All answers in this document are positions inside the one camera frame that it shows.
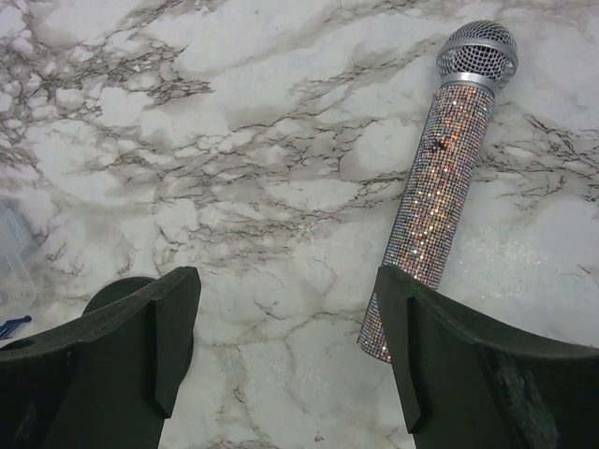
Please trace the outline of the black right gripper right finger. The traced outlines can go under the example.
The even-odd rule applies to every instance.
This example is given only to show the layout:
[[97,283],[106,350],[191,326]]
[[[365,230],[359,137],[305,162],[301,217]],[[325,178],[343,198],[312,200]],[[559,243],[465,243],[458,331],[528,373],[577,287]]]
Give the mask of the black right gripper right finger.
[[598,352],[537,336],[379,268],[380,316],[419,448],[594,448]]

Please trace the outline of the glitter rhinestone microphone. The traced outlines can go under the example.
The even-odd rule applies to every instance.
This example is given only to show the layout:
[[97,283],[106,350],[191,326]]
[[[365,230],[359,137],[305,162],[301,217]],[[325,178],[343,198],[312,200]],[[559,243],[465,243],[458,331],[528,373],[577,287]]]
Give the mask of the glitter rhinestone microphone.
[[431,289],[443,276],[495,106],[514,78],[518,45],[498,22],[464,24],[436,58],[440,85],[427,119],[383,265],[400,268]]

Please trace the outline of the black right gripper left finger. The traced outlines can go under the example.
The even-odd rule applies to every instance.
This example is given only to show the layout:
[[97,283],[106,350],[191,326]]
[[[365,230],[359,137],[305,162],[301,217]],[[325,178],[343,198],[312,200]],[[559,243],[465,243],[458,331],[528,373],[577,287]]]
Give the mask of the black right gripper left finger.
[[81,317],[1,349],[4,448],[156,448],[191,365],[196,268],[101,290]]

